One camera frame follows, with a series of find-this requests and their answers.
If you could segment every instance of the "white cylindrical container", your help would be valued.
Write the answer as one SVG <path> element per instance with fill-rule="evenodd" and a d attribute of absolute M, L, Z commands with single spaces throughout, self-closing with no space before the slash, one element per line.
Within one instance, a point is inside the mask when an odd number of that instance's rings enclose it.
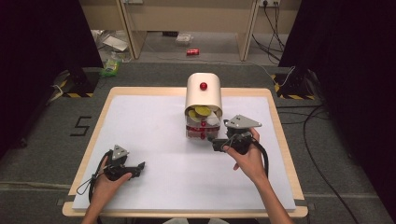
<path fill-rule="evenodd" d="M 187 137 L 218 137 L 222 116 L 218 76 L 212 73 L 194 73 L 189 77 L 184 114 Z"/>

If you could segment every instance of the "green object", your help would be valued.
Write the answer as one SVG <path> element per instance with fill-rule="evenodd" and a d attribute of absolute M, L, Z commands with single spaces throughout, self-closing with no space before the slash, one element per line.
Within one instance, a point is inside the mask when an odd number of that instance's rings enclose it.
<path fill-rule="evenodd" d="M 101 76 L 114 77 L 119 72 L 120 62 L 114 60 L 107 60 L 105 68 L 100 72 Z"/>

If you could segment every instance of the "black curtain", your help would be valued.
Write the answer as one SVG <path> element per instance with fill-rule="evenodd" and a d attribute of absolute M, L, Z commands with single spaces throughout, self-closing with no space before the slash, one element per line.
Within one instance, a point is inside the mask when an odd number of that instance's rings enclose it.
<path fill-rule="evenodd" d="M 1 1 L 0 157 L 28 131 L 69 70 L 102 67 L 78 0 Z"/>
<path fill-rule="evenodd" d="M 303 0 L 280 66 L 318 77 L 349 152 L 396 220 L 396 1 Z"/>

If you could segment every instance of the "yellow object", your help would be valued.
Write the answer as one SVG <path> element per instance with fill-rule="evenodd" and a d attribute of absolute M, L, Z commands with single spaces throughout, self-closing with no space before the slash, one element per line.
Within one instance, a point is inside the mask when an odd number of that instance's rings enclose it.
<path fill-rule="evenodd" d="M 212 113 L 212 110 L 209 109 L 209 107 L 204 106 L 204 105 L 200 105 L 195 107 L 195 112 L 201 116 L 209 116 Z"/>
<path fill-rule="evenodd" d="M 189 117 L 195 122 L 200 122 L 194 110 L 189 110 Z"/>

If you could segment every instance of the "gray carpet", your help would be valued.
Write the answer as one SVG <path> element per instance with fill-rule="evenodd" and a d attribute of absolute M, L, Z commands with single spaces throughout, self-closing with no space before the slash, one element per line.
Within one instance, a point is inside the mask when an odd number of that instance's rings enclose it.
<path fill-rule="evenodd" d="M 267 67 L 270 73 L 276 67 Z M 320 100 L 285 100 L 275 96 L 272 79 L 256 65 L 124 63 L 116 77 L 101 78 L 92 98 L 62 97 L 47 106 L 27 136 L 26 148 L 9 150 L 0 161 L 1 223 L 79 223 L 64 217 L 58 199 L 68 192 L 108 92 L 116 86 L 185 87 L 189 75 L 215 73 L 222 87 L 268 88 L 276 106 L 319 105 Z M 303 193 L 309 204 L 310 223 L 353 223 L 349 213 L 323 181 L 304 146 L 303 124 L 312 108 L 279 108 L 279 116 L 290 147 Z M 307 123 L 306 138 L 323 174 L 345 198 L 360 223 L 393 223 L 363 170 L 348 157 L 342 136 L 325 109 Z M 85 136 L 74 126 L 90 126 Z M 5 182 L 38 182 L 59 185 L 58 189 L 9 185 Z M 105 223 L 124 223 L 123 218 L 106 218 Z M 295 220 L 308 223 L 308 218 Z"/>

